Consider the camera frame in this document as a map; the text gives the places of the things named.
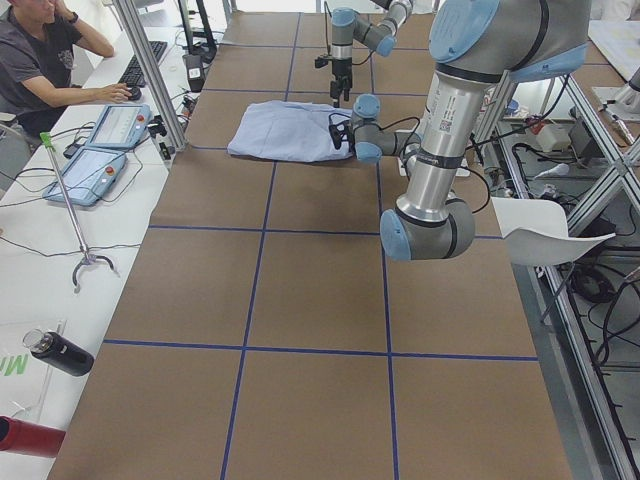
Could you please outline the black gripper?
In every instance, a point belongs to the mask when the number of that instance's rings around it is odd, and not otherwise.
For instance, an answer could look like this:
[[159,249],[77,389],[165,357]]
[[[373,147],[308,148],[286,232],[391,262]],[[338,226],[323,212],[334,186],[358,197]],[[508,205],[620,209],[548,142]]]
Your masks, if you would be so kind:
[[350,90],[352,88],[352,58],[333,57],[331,63],[334,80],[330,82],[329,94],[333,101],[333,106],[339,107],[341,98],[340,83],[342,83],[343,99],[345,101],[349,100]]

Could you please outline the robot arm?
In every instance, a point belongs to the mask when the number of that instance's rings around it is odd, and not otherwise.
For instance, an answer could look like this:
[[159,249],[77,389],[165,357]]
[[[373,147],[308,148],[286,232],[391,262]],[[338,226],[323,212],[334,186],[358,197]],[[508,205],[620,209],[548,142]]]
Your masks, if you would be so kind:
[[385,253],[397,261],[446,259],[475,236],[468,204],[451,191],[486,91],[569,74],[586,58],[588,1],[448,1],[429,35],[435,73],[421,133],[385,133],[380,103],[359,96],[350,130],[358,160],[406,161],[409,184],[380,219]]
[[331,14],[331,43],[325,55],[315,60],[315,67],[330,64],[333,80],[329,95],[335,107],[340,100],[349,100],[353,88],[353,43],[358,42],[382,57],[388,57],[397,44],[400,27],[409,19],[414,10],[414,1],[375,1],[386,11],[386,16],[378,23],[365,20],[360,13],[348,7],[340,7]]

